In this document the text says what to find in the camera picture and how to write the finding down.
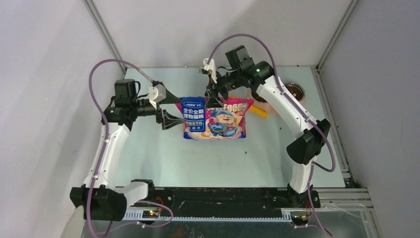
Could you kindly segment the colourful pet food bag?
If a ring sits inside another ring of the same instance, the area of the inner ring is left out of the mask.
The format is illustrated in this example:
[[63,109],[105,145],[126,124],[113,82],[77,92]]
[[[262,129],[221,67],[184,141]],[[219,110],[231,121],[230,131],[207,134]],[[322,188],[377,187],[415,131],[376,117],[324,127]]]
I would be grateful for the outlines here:
[[221,108],[206,108],[205,97],[183,97],[177,104],[185,123],[185,139],[233,140],[246,137],[246,113],[254,101],[246,98],[229,98]]

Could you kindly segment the yellow plastic scoop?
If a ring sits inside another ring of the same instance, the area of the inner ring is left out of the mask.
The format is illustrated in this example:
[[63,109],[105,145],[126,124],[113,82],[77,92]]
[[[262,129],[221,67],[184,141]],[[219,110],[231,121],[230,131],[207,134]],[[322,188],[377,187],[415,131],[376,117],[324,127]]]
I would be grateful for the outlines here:
[[257,114],[262,118],[268,117],[268,113],[254,106],[254,101],[248,98],[229,96],[228,100],[224,101],[223,108],[240,119],[243,118],[248,111]]

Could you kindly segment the pink double bowl stand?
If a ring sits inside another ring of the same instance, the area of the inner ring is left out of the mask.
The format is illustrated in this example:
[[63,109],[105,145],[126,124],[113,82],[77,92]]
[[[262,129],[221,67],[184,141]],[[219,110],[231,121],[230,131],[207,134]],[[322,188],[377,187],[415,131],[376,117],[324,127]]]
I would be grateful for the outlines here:
[[[300,102],[302,105],[305,104],[306,92],[301,85],[299,85],[295,82],[288,82],[288,83],[285,83],[285,87],[295,97],[295,99],[298,102]],[[251,90],[248,90],[247,98],[253,99],[251,97]],[[257,101],[254,100],[254,106],[256,106],[259,109],[262,109],[263,111],[265,111],[268,114],[272,114],[272,115],[276,115],[276,116],[278,115],[278,113],[275,111],[275,109],[268,102],[260,103],[260,102],[257,102]]]

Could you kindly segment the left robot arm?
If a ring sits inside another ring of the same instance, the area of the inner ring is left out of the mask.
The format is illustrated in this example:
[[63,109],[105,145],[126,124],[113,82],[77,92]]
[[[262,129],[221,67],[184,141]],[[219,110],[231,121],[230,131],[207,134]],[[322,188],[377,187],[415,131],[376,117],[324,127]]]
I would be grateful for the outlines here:
[[101,112],[101,136],[94,161],[82,185],[70,191],[73,205],[84,208],[85,220],[121,221],[127,209],[136,203],[148,207],[156,202],[151,179],[133,179],[126,186],[117,186],[117,166],[136,119],[153,116],[163,130],[183,124],[184,119],[160,107],[180,104],[182,100],[159,81],[153,81],[145,95],[139,94],[140,87],[140,82],[134,79],[116,81],[115,95]]

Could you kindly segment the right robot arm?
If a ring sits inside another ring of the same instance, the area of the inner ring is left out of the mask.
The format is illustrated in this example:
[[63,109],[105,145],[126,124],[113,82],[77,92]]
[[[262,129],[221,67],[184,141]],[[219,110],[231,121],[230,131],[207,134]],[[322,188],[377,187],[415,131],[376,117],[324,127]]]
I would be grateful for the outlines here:
[[310,204],[313,169],[318,155],[328,142],[330,123],[317,120],[291,94],[266,61],[255,63],[245,46],[240,45],[226,54],[231,70],[224,75],[217,72],[213,59],[205,58],[201,72],[209,76],[205,95],[208,108],[222,105],[230,91],[246,87],[262,97],[283,118],[295,140],[286,147],[293,161],[292,176],[287,185],[287,199],[292,207]]

